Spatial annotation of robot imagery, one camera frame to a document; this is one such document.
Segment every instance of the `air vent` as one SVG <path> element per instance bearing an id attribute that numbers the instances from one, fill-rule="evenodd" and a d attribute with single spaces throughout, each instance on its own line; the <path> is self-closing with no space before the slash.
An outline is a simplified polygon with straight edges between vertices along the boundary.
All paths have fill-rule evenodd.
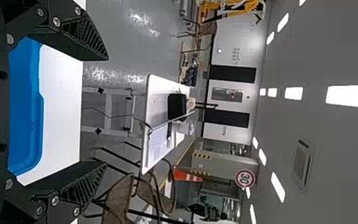
<path id="1" fill-rule="evenodd" d="M 306 191 L 310 179 L 310 167 L 314 155 L 314 148 L 306 141 L 298 140 L 294 154 L 292 176 L 299 188 Z"/>

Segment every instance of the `ceiling light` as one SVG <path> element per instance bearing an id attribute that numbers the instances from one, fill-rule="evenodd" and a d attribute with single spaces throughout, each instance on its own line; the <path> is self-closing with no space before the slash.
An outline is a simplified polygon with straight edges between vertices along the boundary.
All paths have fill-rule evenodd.
<path id="1" fill-rule="evenodd" d="M 286 13 L 281 19 L 281 21 L 278 23 L 278 33 L 283 29 L 287 22 L 289 22 L 289 13 Z"/>
<path id="2" fill-rule="evenodd" d="M 252 143 L 253 143 L 255 149 L 257 149 L 258 148 L 258 141 L 257 141 L 257 139 L 255 137 L 253 138 Z"/>
<path id="3" fill-rule="evenodd" d="M 277 97 L 278 89 L 276 88 L 269 88 L 268 89 L 268 96 L 269 97 Z"/>
<path id="4" fill-rule="evenodd" d="M 266 89 L 260 89 L 260 95 L 265 96 L 267 93 Z"/>
<path id="5" fill-rule="evenodd" d="M 279 181 L 278 177 L 275 175 L 274 172 L 272 172 L 271 175 L 271 183 L 272 186 L 275 188 L 275 191 L 278 194 L 279 199 L 281 200 L 281 203 L 284 203 L 284 198 L 286 197 L 286 192 L 284 191 L 284 188 Z"/>
<path id="6" fill-rule="evenodd" d="M 358 107 L 358 86 L 331 86 L 327 89 L 326 103 Z"/>
<path id="7" fill-rule="evenodd" d="M 267 37 L 267 45 L 269 45 L 272 42 L 272 40 L 274 40 L 274 37 L 275 37 L 275 32 L 269 34 L 269 36 Z"/>
<path id="8" fill-rule="evenodd" d="M 260 148 L 260 151 L 258 152 L 258 158 L 260 158 L 261 163 L 263 163 L 264 166 L 267 164 L 267 157 L 266 154 L 264 154 L 263 149 Z"/>
<path id="9" fill-rule="evenodd" d="M 253 207 L 253 205 L 251 204 L 251 220 L 252 220 L 252 224 L 256 224 L 256 220 L 255 220 L 255 209 Z"/>
<path id="10" fill-rule="evenodd" d="M 301 100 L 302 99 L 302 87 L 289 87 L 284 91 L 284 98 L 289 100 Z"/>
<path id="11" fill-rule="evenodd" d="M 251 198 L 251 189 L 246 188 L 246 197 L 248 197 L 248 199 Z"/>
<path id="12" fill-rule="evenodd" d="M 300 0 L 300 6 L 302 6 L 307 0 Z"/>
<path id="13" fill-rule="evenodd" d="M 238 209 L 237 209 L 237 218 L 240 218 L 241 217 L 241 207 L 238 206 Z"/>

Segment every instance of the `floor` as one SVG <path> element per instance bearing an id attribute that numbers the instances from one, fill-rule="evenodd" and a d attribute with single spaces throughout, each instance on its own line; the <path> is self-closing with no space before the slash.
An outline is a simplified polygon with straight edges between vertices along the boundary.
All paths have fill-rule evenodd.
<path id="1" fill-rule="evenodd" d="M 186 25 L 179 17 L 179 5 L 172 0 L 93 0 L 88 1 L 87 11 L 98 27 L 103 41 L 108 49 L 108 62 L 85 63 L 83 86 L 104 88 L 133 88 L 144 91 L 148 74 L 155 74 L 177 81 L 179 76 L 179 61 L 182 41 L 173 35 L 184 31 Z M 199 97 L 201 92 L 192 89 L 191 95 Z M 126 100 L 115 98 L 114 115 L 126 114 Z M 143 108 L 144 99 L 136 102 L 137 108 Z M 83 107 L 95 107 L 104 110 L 104 98 L 99 94 L 83 93 Z M 135 116 L 142 118 L 142 110 L 136 110 Z M 198 114 L 190 120 L 197 124 Z M 94 111 L 82 111 L 82 125 L 103 126 L 103 116 Z M 123 120 L 112 120 L 113 127 L 123 127 Z M 133 161 L 140 159 L 140 153 L 125 146 L 123 141 L 129 141 L 140 146 L 140 139 L 121 138 L 96 135 L 94 133 L 81 134 L 81 160 L 86 161 L 90 155 L 108 161 L 115 166 L 138 174 L 138 169 L 127 163 L 107 157 L 94 147 L 106 147 Z M 194 141 L 194 136 L 187 136 L 185 141 L 168 155 L 171 162 L 177 162 Z M 160 182 L 165 178 L 166 167 L 157 166 L 156 173 Z M 100 187 L 100 191 L 108 189 L 123 175 L 108 171 Z M 145 209 L 145 203 L 135 198 L 131 201 L 131 208 Z M 91 205 L 88 214 L 101 213 L 101 209 Z M 101 223 L 99 218 L 80 218 L 79 223 Z"/>

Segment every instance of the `speed limit sign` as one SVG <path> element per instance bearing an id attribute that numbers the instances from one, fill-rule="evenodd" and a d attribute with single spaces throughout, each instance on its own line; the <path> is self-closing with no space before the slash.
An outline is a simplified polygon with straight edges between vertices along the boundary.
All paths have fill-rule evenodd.
<path id="1" fill-rule="evenodd" d="M 240 170 L 235 175 L 235 183 L 242 189 L 250 188 L 255 184 L 255 174 L 250 170 Z"/>

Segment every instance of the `cable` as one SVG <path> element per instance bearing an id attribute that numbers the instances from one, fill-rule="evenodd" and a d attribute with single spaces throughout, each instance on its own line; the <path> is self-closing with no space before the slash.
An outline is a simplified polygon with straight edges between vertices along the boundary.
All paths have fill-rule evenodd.
<path id="1" fill-rule="evenodd" d="M 125 117 L 132 117 L 133 119 L 135 120 L 138 120 L 139 122 L 143 123 L 147 128 L 149 128 L 149 135 L 152 134 L 153 132 L 153 128 L 150 124 L 146 123 L 144 120 L 142 119 L 137 119 L 135 116 L 133 115 L 118 115 L 118 116 L 113 116 L 113 117 L 110 117 L 110 116 L 107 116 L 104 112 L 102 112 L 101 110 L 95 108 L 95 107 L 84 107 L 84 108 L 81 108 L 82 110 L 94 110 L 102 115 L 104 115 L 106 118 L 108 119 L 118 119 L 118 118 L 125 118 Z"/>

